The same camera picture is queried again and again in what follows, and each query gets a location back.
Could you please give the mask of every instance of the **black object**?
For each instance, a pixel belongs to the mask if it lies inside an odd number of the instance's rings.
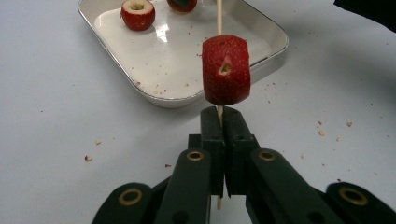
[[[396,32],[396,7],[394,0],[335,0],[334,4],[347,11],[376,21]]]
[[[173,174],[150,187],[131,183],[115,189],[94,224],[206,224],[210,196],[246,195],[253,224],[391,224],[396,213],[369,191],[340,182],[326,193],[310,187],[283,156],[260,148],[241,113],[224,107],[201,112],[201,134],[190,134],[188,149]]]

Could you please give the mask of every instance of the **white surface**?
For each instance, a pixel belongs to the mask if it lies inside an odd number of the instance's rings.
[[[143,32],[125,26],[120,18],[123,0],[118,1],[82,0],[78,10],[138,92],[167,108],[182,107],[203,97],[202,43],[217,34],[215,1],[200,1],[187,14],[176,13],[165,0],[152,1],[155,22]],[[224,34],[237,35],[249,43],[252,70],[288,45],[284,31],[245,2],[227,1],[222,17]]]
[[[147,102],[77,3],[0,3],[1,223],[90,223],[116,187],[172,174],[165,164],[175,164],[210,106]],[[252,3],[290,46],[283,66],[234,108],[261,146],[282,152],[313,187],[339,178],[396,209],[396,35],[332,1]],[[212,223],[249,223],[243,199],[223,206]]]

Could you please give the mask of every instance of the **red fruit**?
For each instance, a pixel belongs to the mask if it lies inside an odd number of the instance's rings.
[[[122,3],[121,16],[134,31],[147,30],[155,20],[155,8],[148,0],[128,0]]]
[[[197,6],[197,0],[190,0],[186,7],[181,6],[175,0],[166,0],[170,8],[178,12],[191,12]]]
[[[234,35],[218,35],[203,44],[205,98],[214,105],[233,105],[250,94],[248,43]]]

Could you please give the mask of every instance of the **metal tray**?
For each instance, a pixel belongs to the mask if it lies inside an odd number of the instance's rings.
[[[202,97],[202,43],[217,34],[216,2],[198,1],[193,12],[180,14],[166,0],[151,1],[155,22],[134,32],[120,17],[123,1],[80,0],[78,11],[131,84],[162,107],[181,107]],[[289,40],[282,28],[248,3],[223,1],[222,10],[223,33],[246,39],[252,70],[286,49]]]

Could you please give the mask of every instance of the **food debris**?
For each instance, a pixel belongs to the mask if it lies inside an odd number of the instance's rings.
[[[92,157],[90,157],[90,156],[85,156],[85,161],[92,161]]]

